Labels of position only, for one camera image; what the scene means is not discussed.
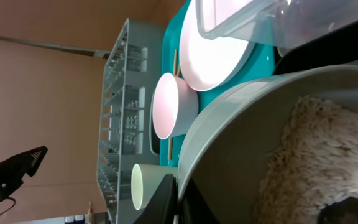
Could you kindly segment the white round plate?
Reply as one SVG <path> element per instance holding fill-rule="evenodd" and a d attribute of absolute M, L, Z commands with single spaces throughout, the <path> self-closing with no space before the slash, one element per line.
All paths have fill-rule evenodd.
<path fill-rule="evenodd" d="M 191 1 L 180 35 L 180 67 L 187 84 L 209 91 L 233 78 L 249 59 L 255 43 L 232 37 L 205 39 L 198 31 L 196 2 Z"/>

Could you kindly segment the wooden chopstick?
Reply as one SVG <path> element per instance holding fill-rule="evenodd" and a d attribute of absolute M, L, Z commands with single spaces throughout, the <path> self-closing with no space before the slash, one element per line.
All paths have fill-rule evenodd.
<path fill-rule="evenodd" d="M 175 49 L 174 56 L 173 56 L 173 70 L 172 70 L 172 74 L 174 76 L 176 76 L 176 73 L 177 73 L 177 56 L 178 56 L 178 50 Z"/>
<path fill-rule="evenodd" d="M 168 140 L 168 152 L 167 152 L 167 159 L 169 161 L 172 159 L 172 148 L 173 148 L 173 138 L 169 138 L 169 140 Z"/>

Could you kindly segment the white rice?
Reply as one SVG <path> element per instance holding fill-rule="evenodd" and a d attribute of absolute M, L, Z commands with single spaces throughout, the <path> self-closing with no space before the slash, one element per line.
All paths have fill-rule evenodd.
<path fill-rule="evenodd" d="M 326 207 L 358 199 L 358 114 L 331 100 L 299 98 L 269 155 L 255 223 L 317 223 Z"/>

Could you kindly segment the small white cup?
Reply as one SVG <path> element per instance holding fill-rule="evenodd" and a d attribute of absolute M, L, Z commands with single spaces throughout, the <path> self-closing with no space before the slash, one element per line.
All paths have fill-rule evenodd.
<path fill-rule="evenodd" d="M 144 209 L 166 174 L 177 176 L 177 168 L 151 164 L 135 164 L 131 174 L 131 195 L 136 210 Z"/>

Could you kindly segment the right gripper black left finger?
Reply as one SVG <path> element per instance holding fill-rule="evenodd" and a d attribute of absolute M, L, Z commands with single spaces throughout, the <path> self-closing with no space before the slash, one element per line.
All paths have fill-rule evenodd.
<path fill-rule="evenodd" d="M 176 205 L 176 178 L 166 174 L 134 224 L 173 224 Z"/>

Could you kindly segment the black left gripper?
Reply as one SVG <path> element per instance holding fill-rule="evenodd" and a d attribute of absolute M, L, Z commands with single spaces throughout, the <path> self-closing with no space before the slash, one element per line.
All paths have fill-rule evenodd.
<path fill-rule="evenodd" d="M 0 162 L 0 202 L 23 184 L 23 176 L 36 174 L 47 151 L 46 146 L 40 146 Z"/>

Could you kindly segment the grey bowl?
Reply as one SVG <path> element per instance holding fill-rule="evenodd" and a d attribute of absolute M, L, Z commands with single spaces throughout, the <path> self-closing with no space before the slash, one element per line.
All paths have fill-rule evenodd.
<path fill-rule="evenodd" d="M 327 98 L 358 113 L 358 66 L 334 65 L 241 83 L 213 100 L 185 136 L 178 200 L 195 182 L 220 223 L 250 223 L 267 154 L 299 97 Z"/>

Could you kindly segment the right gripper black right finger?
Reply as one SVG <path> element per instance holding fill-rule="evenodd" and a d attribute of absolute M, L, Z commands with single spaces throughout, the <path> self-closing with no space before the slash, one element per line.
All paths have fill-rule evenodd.
<path fill-rule="evenodd" d="M 193 179 L 188 182 L 181 204 L 181 222 L 183 224 L 219 224 Z"/>

